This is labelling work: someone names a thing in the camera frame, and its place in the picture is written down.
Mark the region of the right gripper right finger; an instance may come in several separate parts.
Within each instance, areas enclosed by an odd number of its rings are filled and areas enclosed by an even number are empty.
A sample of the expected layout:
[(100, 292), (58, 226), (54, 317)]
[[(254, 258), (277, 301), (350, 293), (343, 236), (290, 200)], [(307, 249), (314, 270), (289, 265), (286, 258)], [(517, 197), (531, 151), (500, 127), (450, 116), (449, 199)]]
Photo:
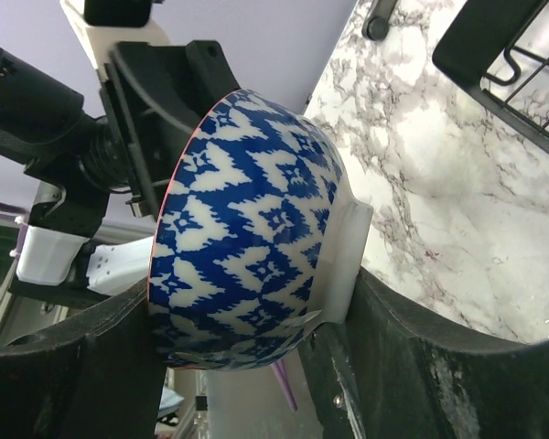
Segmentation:
[(549, 339), (482, 334), (366, 271), (299, 355), (327, 438), (549, 438)]

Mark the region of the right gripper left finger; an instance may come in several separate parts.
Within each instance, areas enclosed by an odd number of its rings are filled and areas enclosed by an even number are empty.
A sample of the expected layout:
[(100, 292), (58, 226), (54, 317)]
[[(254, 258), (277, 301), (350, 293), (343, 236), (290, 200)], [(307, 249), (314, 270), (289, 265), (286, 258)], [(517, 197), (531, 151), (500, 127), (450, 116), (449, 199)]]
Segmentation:
[(152, 438), (165, 375), (141, 280), (0, 346), (0, 438)]

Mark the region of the red blue patterned bowl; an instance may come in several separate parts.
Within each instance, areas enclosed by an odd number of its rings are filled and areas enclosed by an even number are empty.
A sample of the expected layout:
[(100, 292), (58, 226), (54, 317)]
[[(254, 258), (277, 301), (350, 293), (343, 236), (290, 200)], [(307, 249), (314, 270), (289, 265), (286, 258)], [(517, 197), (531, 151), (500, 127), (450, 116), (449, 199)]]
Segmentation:
[(158, 217), (148, 311), (176, 369), (252, 369), (345, 320), (373, 209), (333, 142), (249, 90), (216, 103)]

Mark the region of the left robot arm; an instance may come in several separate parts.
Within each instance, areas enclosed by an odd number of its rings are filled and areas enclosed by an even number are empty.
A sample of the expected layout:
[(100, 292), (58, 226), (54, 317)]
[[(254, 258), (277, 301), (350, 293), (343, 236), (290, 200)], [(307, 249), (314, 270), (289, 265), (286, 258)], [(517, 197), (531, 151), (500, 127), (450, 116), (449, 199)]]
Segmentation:
[(157, 218), (188, 140), (239, 89), (214, 40), (119, 42), (110, 55), (105, 114), (93, 118), (80, 93), (0, 48), (0, 156), (39, 183), (30, 223), (81, 240), (71, 256), (57, 245), (31, 256), (34, 272), (49, 279), (18, 275), (14, 294), (76, 308), (101, 302), (88, 286), (88, 259), (110, 196), (127, 193), (136, 215)]

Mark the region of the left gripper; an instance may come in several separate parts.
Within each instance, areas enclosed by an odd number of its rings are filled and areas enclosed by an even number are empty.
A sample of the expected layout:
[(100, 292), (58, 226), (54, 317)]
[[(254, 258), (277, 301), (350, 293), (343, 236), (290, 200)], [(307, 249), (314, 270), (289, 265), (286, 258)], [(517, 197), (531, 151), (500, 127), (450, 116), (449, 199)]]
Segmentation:
[(190, 137), (240, 85), (216, 40), (119, 42), (104, 68), (105, 108), (127, 158), (130, 202), (138, 214), (156, 218)]

